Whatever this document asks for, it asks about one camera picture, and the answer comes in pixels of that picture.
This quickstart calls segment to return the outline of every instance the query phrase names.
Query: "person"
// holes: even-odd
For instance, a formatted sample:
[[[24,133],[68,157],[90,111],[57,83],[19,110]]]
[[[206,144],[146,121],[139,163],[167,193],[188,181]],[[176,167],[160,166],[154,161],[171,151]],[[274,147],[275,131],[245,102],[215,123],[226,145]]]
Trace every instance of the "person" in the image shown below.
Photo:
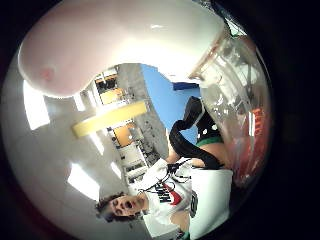
[[[205,110],[201,99],[191,97],[187,103],[184,123],[188,127],[196,125],[198,137],[196,146],[214,156],[223,169],[231,169],[226,147],[215,122]],[[169,154],[159,159],[144,174],[135,196],[120,192],[99,200],[96,204],[98,216],[107,222],[130,221],[141,211],[148,211],[162,224],[176,224],[182,233],[188,235],[189,211],[191,203],[190,169],[213,169],[211,163],[199,158],[181,157],[168,139]],[[168,166],[179,164],[171,176]]]

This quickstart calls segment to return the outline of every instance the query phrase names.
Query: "red swoosh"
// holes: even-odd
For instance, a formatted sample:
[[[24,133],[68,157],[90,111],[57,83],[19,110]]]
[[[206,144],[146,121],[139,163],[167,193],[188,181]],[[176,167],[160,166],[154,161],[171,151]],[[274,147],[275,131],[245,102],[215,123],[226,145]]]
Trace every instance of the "red swoosh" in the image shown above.
[[[173,196],[173,202],[170,203],[170,205],[177,205],[181,202],[181,196],[176,193],[175,191],[171,191],[172,189],[165,183],[163,183],[163,186],[169,191],[169,193]]]

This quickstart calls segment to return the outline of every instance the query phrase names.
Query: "yellow beam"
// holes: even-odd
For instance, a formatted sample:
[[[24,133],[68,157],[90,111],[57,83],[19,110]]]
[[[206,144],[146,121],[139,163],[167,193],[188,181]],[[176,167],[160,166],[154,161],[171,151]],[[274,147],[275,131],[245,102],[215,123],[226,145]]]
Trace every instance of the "yellow beam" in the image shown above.
[[[148,111],[145,101],[138,101],[123,107],[111,110],[101,115],[87,118],[72,126],[74,134],[80,138],[92,132],[132,119]]]

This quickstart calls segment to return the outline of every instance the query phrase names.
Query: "ceiling light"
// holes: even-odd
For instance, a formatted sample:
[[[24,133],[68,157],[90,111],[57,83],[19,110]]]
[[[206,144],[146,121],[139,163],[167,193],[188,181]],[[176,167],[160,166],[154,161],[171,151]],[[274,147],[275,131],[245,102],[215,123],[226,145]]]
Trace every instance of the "ceiling light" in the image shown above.
[[[89,136],[90,136],[92,142],[94,143],[94,145],[97,147],[99,153],[101,155],[103,155],[104,147],[103,147],[103,144],[102,144],[100,138],[98,137],[97,133],[96,132],[90,133]]]
[[[86,107],[83,104],[82,98],[80,96],[80,93],[77,93],[73,96],[73,99],[76,103],[77,109],[78,111],[84,111],[86,109]]]
[[[121,179],[121,171],[114,162],[111,163],[111,168],[114,171],[114,173]]]
[[[24,108],[31,130],[50,123],[47,106],[43,95],[23,81]]]
[[[87,197],[99,201],[99,184],[88,176],[78,164],[72,164],[68,183]]]

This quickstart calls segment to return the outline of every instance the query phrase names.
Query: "green object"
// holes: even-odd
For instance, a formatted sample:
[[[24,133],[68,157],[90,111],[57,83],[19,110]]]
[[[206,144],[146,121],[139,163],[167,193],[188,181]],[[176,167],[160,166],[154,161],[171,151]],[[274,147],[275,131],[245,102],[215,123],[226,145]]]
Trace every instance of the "green object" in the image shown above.
[[[182,238],[183,240],[190,240],[190,233],[187,231],[183,234]]]
[[[196,144],[196,146],[201,147],[201,146],[209,144],[209,143],[217,143],[217,142],[221,142],[221,143],[223,142],[223,140],[220,136],[203,139],[200,142],[198,142]]]

